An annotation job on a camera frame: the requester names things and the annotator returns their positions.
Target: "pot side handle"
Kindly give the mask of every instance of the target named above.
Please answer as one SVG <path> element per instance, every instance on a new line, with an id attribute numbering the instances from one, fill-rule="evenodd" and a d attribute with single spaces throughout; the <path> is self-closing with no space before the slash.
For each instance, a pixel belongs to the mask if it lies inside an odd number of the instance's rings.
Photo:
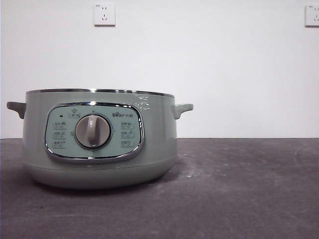
<path id="1" fill-rule="evenodd" d="M 24 113 L 26 109 L 26 103 L 19 103 L 19 102 L 7 102 L 6 107 L 9 110 L 16 111 L 19 114 L 21 119 L 24 119 Z"/>
<path id="2" fill-rule="evenodd" d="M 179 119 L 180 115 L 186 111 L 192 111 L 194 108 L 193 104 L 181 104 L 181 105 L 175 105 L 173 108 L 174 113 L 174 119 Z"/>

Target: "metal lid rim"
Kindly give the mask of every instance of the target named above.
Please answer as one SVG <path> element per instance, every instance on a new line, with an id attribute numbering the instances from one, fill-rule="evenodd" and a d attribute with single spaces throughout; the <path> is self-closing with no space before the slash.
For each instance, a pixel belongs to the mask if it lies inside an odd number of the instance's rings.
<path id="1" fill-rule="evenodd" d="M 174 95 L 160 93 L 160 92 L 151 92 L 151 91 L 134 91 L 134 90 L 113 90 L 113 89 L 43 89 L 43 90 L 32 90 L 27 91 L 26 94 L 33 93 L 47 93 L 47 92 L 106 92 L 106 93 L 128 93 L 128 94 L 143 94 L 143 95 L 155 95 L 155 96 L 167 96 L 174 98 Z"/>

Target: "electrical socket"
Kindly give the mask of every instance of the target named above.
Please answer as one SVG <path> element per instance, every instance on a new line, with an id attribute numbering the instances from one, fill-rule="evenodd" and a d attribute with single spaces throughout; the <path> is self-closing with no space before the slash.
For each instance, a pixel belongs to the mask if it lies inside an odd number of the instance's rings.
<path id="1" fill-rule="evenodd" d="M 115 26 L 115 4 L 95 4 L 94 25 Z"/>
<path id="2" fill-rule="evenodd" d="M 305 26 L 319 27 L 319 5 L 307 5 Z"/>

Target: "control dial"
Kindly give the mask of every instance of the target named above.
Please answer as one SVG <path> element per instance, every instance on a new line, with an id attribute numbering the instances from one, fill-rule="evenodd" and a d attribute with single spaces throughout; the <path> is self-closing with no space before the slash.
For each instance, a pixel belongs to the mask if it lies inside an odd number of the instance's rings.
<path id="1" fill-rule="evenodd" d="M 75 126 L 75 137 L 86 148 L 104 145 L 110 137 L 110 132 L 109 123 L 99 115 L 85 116 Z"/>

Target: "gray floor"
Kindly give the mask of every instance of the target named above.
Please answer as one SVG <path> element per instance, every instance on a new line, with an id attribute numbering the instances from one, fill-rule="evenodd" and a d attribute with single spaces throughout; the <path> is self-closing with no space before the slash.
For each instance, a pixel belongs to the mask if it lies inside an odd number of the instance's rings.
<path id="1" fill-rule="evenodd" d="M 319 139 L 179 139 L 164 177 L 126 188 L 33 182 L 1 140 L 1 238 L 317 239 Z"/>

